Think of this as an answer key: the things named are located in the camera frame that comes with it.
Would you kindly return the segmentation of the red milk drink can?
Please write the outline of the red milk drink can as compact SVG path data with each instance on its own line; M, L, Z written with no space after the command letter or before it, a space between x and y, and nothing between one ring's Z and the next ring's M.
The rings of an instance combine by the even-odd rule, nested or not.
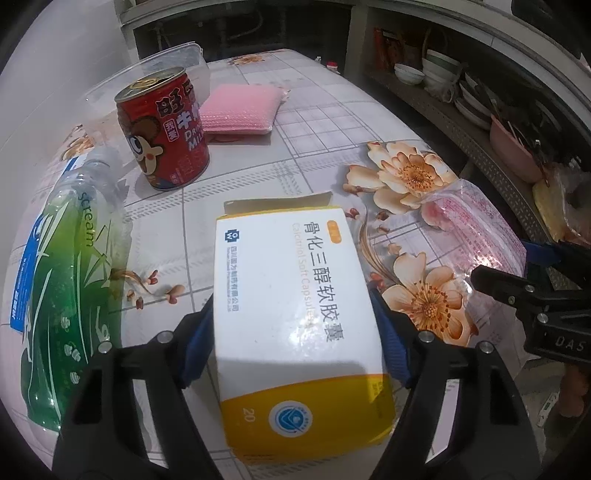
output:
M174 190L204 174L211 156L197 95L183 67L146 75L114 101L120 128L152 188Z

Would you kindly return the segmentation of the blue white toothpaste box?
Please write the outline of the blue white toothpaste box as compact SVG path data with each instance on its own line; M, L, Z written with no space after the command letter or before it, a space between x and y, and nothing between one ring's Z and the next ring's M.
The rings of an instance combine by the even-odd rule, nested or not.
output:
M69 160L54 159L42 178L41 186L33 193L19 224L5 278L1 324L9 325L20 335L26 330L27 308L47 199L61 177L80 166L85 158L86 154L80 154Z

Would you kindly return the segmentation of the green plastic bottle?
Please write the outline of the green plastic bottle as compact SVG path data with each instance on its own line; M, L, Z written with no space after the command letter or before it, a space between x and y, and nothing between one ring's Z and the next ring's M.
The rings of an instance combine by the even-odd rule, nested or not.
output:
M128 242L122 162L96 147L47 199L22 334L21 394L30 421L57 432L72 392L103 341L121 343L118 309Z

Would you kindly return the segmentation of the yellow white medicine box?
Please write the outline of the yellow white medicine box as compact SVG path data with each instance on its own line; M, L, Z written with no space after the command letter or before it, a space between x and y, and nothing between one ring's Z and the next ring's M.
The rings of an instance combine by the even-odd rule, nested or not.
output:
M213 272L222 425L240 460L321 460L390 435L380 333L330 193L226 202Z

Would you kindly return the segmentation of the white bowl stack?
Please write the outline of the white bowl stack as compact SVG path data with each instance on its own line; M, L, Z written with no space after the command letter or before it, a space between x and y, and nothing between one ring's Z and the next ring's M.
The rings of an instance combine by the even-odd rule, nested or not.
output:
M455 59L428 49L422 59L422 68L407 64L394 65L394 74L406 85L423 86L432 96L450 103L456 95L462 65Z

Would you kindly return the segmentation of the clear zip bag red print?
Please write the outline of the clear zip bag red print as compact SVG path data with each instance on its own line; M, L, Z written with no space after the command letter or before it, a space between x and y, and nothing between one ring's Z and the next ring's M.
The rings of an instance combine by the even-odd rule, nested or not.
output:
M525 273L525 247L493 203L473 183L458 180L423 199L420 213L437 231L442 263L454 271L453 285L478 328L515 326L514 310L477 292L470 280L480 265L517 276Z

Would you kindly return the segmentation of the clear plastic container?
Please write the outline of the clear plastic container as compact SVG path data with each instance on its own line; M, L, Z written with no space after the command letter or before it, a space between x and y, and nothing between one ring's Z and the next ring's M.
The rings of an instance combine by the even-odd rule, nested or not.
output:
M195 42L187 42L152 54L124 68L102 81L84 95L86 104L106 101L114 103L115 94L131 82L170 67L183 67L191 81L198 104L201 105L211 93L211 72L204 60L204 50Z

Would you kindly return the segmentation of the pink sponge pad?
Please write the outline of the pink sponge pad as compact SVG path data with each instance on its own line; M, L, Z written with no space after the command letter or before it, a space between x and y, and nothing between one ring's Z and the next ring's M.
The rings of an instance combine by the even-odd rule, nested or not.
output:
M224 84L199 108L204 131L213 135L266 135L287 91L271 85Z

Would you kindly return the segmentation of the pink plastic basin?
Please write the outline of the pink plastic basin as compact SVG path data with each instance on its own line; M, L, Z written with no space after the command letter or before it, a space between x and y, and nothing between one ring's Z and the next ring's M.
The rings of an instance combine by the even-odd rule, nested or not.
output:
M526 149L496 116L492 115L491 121L490 143L504 164L528 184L546 182L547 176L540 160Z

